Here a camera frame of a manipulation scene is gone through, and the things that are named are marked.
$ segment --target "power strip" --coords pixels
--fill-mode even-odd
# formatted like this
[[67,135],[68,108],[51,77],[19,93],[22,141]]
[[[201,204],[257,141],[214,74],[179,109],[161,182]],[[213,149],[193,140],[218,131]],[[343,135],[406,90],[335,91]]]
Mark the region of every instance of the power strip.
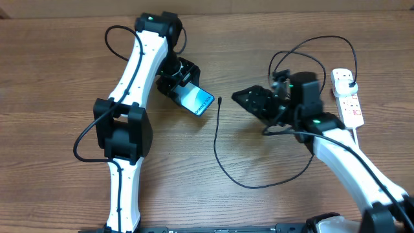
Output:
[[[353,80],[352,72],[347,69],[339,68],[334,69],[331,73],[332,86],[335,93],[335,86],[338,86],[337,82],[348,82]],[[349,88],[342,89],[341,97],[335,97],[336,106],[338,107],[338,113],[341,121],[347,129],[353,131],[356,145],[358,145],[358,139],[356,137],[356,128],[364,124],[364,118],[362,117],[361,105],[358,99],[358,95],[355,93],[355,89]]]
[[339,117],[347,129],[358,128],[364,124],[357,94],[335,99]]

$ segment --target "wire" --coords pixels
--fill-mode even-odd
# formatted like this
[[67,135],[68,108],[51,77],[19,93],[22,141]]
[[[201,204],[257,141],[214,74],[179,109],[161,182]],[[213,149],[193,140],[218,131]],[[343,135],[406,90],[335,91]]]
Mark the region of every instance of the wire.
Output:
[[[273,62],[274,58],[277,55],[281,54],[281,53],[288,53],[288,52],[289,51],[279,51],[279,52],[275,53],[275,55],[273,55],[273,57],[270,61],[270,64],[269,64],[268,72],[267,72],[267,81],[269,82],[270,86],[271,86],[271,84],[270,84],[270,69],[272,68],[272,62]],[[302,52],[291,52],[291,53],[292,54],[297,54],[297,55],[302,55],[302,56],[305,56],[307,58],[310,58],[310,59],[316,61],[322,67],[322,69],[323,69],[323,82],[322,82],[322,86],[321,86],[321,91],[319,93],[319,95],[321,95],[322,91],[323,91],[323,88],[325,87],[325,83],[326,83],[326,70],[325,70],[325,67],[323,66],[322,62],[320,62],[318,59],[316,59],[315,57],[313,57],[309,54],[305,54],[305,53],[302,53]]]
[[313,157],[314,157],[314,155],[313,155],[313,154],[312,154],[312,156],[310,157],[308,164],[306,165],[306,167],[305,167],[305,168],[304,168],[301,172],[299,172],[297,175],[295,175],[295,176],[293,176],[293,177],[291,177],[291,178],[289,178],[289,179],[286,179],[286,180],[284,180],[284,181],[280,181],[280,182],[277,182],[277,183],[274,183],[274,184],[267,184],[267,185],[263,185],[263,186],[247,186],[247,185],[241,184],[241,183],[237,182],[235,179],[233,179],[233,177],[232,177],[232,176],[230,176],[230,175],[227,173],[227,171],[225,170],[225,168],[224,168],[224,167],[223,167],[223,165],[221,164],[221,162],[220,162],[220,160],[219,160],[219,157],[217,156],[217,150],[216,150],[216,148],[215,148],[216,141],[217,141],[217,134],[218,134],[218,132],[219,132],[219,120],[220,120],[220,106],[221,106],[221,101],[222,101],[222,98],[221,98],[221,96],[220,96],[220,97],[219,97],[219,99],[218,99],[219,109],[217,110],[217,126],[216,126],[216,128],[215,128],[215,136],[214,136],[213,149],[214,149],[214,155],[215,155],[215,159],[217,160],[217,163],[219,164],[219,166],[220,166],[220,168],[222,169],[222,171],[224,172],[224,174],[226,174],[226,175],[227,175],[227,177],[228,177],[230,180],[232,180],[235,184],[237,184],[237,185],[239,185],[239,186],[241,186],[241,187],[243,187],[243,188],[248,188],[248,189],[260,189],[260,188],[268,188],[268,187],[271,187],[271,186],[276,186],[276,185],[279,185],[279,184],[285,184],[285,183],[287,183],[287,182],[289,182],[289,181],[292,181],[292,180],[294,180],[294,179],[298,178],[300,175],[302,175],[302,174],[306,171],[306,169],[309,167],[309,165],[310,165],[310,164],[311,164],[311,162],[312,162],[312,159],[313,159]]
[[182,52],[184,52],[184,49],[186,48],[186,45],[187,45],[187,32],[186,32],[186,29],[183,27],[182,30],[184,31],[185,39],[184,39],[184,44],[183,44],[181,50],[176,52],[177,55],[182,54]]
[[273,119],[273,121],[263,129],[263,131],[261,132],[262,135],[266,135],[266,132],[270,127],[278,124],[278,120],[282,117],[282,115],[285,113],[287,109],[288,107],[285,107],[282,111],[279,112],[279,114]]
[[[338,39],[342,39],[342,40],[344,40],[345,42],[347,42],[348,43],[348,45],[350,46],[350,48],[351,48],[351,50],[352,50],[352,53],[353,53],[353,55],[354,55],[354,61],[355,61],[355,78],[354,78],[354,81],[352,82],[352,83],[350,83],[349,84],[349,87],[354,87],[355,86],[355,84],[356,84],[356,78],[357,78],[357,76],[358,76],[358,62],[357,62],[357,60],[356,60],[356,52],[355,52],[355,50],[354,50],[354,47],[352,46],[352,44],[351,44],[351,42],[349,42],[349,40],[347,40],[347,39],[345,39],[345,38],[343,38],[343,37],[341,37],[341,36],[317,36],[317,37],[315,37],[315,38],[310,38],[310,39],[307,39],[307,40],[305,40],[304,42],[302,42],[302,43],[300,43],[299,45],[296,45],[292,50],[290,50],[289,52],[287,52],[286,53],[286,55],[284,55],[284,57],[282,57],[282,59],[280,59],[280,61],[279,61],[279,63],[276,65],[276,68],[274,69],[275,71],[276,71],[276,69],[279,67],[279,65],[280,65],[280,63],[287,57],[287,56],[289,56],[289,54],[292,54],[292,53],[294,53],[294,51],[296,50],[296,49],[298,49],[301,45],[303,45],[304,43],[306,43],[306,42],[308,42],[308,41],[311,41],[311,40],[314,40],[314,39],[320,39],[320,38],[338,38]],[[269,82],[269,84],[270,84],[270,68],[269,68],[269,74],[268,74],[268,82]]]
[[104,112],[101,116],[99,116],[96,120],[94,120],[92,123],[90,123],[83,131],[82,133],[80,133],[80,135],[78,136],[78,138],[76,139],[74,145],[73,145],[73,154],[74,156],[82,162],[110,162],[113,163],[117,168],[118,168],[118,173],[119,173],[119,187],[118,187],[118,200],[117,200],[117,209],[116,211],[118,212],[118,232],[121,232],[121,187],[122,187],[122,169],[121,166],[115,162],[112,159],[84,159],[82,158],[79,154],[78,154],[78,146],[80,141],[82,140],[82,138],[88,133],[89,130],[91,130],[99,121],[101,121],[103,118],[105,118],[107,115],[109,115],[110,113],[112,113],[121,103],[122,101],[124,101],[125,97],[127,95],[129,95],[129,90],[135,80],[136,74],[138,73],[138,70],[141,66],[141,62],[142,62],[142,57],[144,55],[143,53],[143,47],[142,47],[142,42],[141,39],[138,37],[138,35],[136,34],[136,32],[128,27],[125,26],[120,26],[120,25],[114,25],[109,27],[106,32],[105,32],[105,43],[107,44],[109,50],[114,53],[115,55],[117,55],[118,57],[122,58],[122,59],[126,59],[123,56],[119,55],[118,53],[116,53],[113,49],[111,49],[111,47],[109,46],[109,44],[107,43],[107,35],[109,33],[110,30],[114,29],[114,28],[121,28],[124,30],[129,31],[130,33],[134,34],[135,38],[137,39],[139,45],[140,45],[140,58],[138,60],[138,64],[136,65],[134,74],[132,75],[131,81],[129,81],[129,84],[127,86],[127,88],[125,89],[123,95],[121,96],[121,98],[119,99],[119,101],[117,101],[117,103],[114,104],[114,106],[112,106],[110,109],[108,109],[106,112]]
[[359,143],[358,143],[358,137],[356,136],[356,128],[352,128],[352,134],[354,135],[354,141],[356,146],[358,146],[358,148],[360,147]]

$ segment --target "phone screen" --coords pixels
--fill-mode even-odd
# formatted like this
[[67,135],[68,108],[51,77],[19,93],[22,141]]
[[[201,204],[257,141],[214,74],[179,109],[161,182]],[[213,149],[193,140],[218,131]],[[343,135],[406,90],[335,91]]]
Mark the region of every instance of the phone screen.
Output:
[[197,116],[201,116],[214,101],[214,96],[191,82],[185,87],[178,85],[174,92],[179,95],[181,105]]

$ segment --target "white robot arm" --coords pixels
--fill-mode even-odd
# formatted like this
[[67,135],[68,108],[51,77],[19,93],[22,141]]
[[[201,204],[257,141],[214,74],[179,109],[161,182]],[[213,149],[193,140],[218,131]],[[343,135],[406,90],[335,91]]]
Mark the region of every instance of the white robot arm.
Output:
[[[287,79],[290,81],[290,98],[287,98]],[[356,231],[394,232],[394,219],[413,230],[413,199],[364,155],[338,117],[323,112],[316,75],[312,72],[290,75],[287,71],[281,71],[274,73],[274,80],[277,82],[274,84],[275,92],[253,86],[234,93],[232,98],[268,126],[263,131],[264,135],[293,134],[328,165],[364,216]],[[294,131],[267,131],[277,124],[289,124]],[[327,219],[330,214],[314,217],[307,221],[306,227],[311,232],[355,232],[354,225],[349,231],[343,226],[338,227],[336,223],[342,224],[342,220],[337,215],[332,215],[335,220],[331,222]]]
[[[184,58],[178,58],[173,51],[181,29],[182,24],[176,14],[142,14],[135,23],[135,34],[140,41],[135,38],[124,74],[109,99],[97,99],[94,105],[98,143],[108,158],[111,174],[109,218],[104,229],[95,232],[139,231],[140,169],[151,147],[153,136],[146,107],[155,77],[160,75],[157,87],[162,94],[197,116],[201,116],[214,100],[212,95],[198,87],[198,66]],[[115,121],[114,118],[118,117],[126,117],[127,123]]]

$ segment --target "wood grain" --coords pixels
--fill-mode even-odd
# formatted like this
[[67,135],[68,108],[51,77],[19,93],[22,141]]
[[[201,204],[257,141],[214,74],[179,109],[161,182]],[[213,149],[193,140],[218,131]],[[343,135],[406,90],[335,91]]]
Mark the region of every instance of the wood grain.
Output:
[[[414,192],[412,12],[181,19],[189,39],[183,57],[201,68],[202,88],[223,97],[217,151],[235,179],[247,185],[280,181],[298,173],[310,155],[290,136],[262,137],[263,126],[231,101],[231,94],[251,85],[266,87],[273,53],[334,34],[349,39],[358,55],[363,151],[390,179]],[[133,22],[133,17],[0,21],[0,232],[76,232],[106,222],[107,165],[77,161],[72,145],[93,119],[95,99],[107,98],[125,68],[105,47],[105,29]],[[114,31],[109,41],[121,54],[131,52],[128,32]],[[352,53],[342,41],[313,41],[301,51],[319,58],[328,72],[353,70]],[[322,78],[318,64],[306,58],[291,56],[282,63],[281,69],[287,68]],[[325,110],[336,113],[331,86],[327,81],[322,99]],[[154,139],[141,173],[144,226],[273,225],[325,212],[360,219],[354,201],[317,159],[301,177],[281,186],[245,190],[234,185],[213,155],[216,110],[214,103],[197,118],[151,91]],[[82,141],[80,153],[103,157],[94,131]]]
[[414,0],[0,0],[12,19],[138,16],[161,14],[234,14],[409,10]]

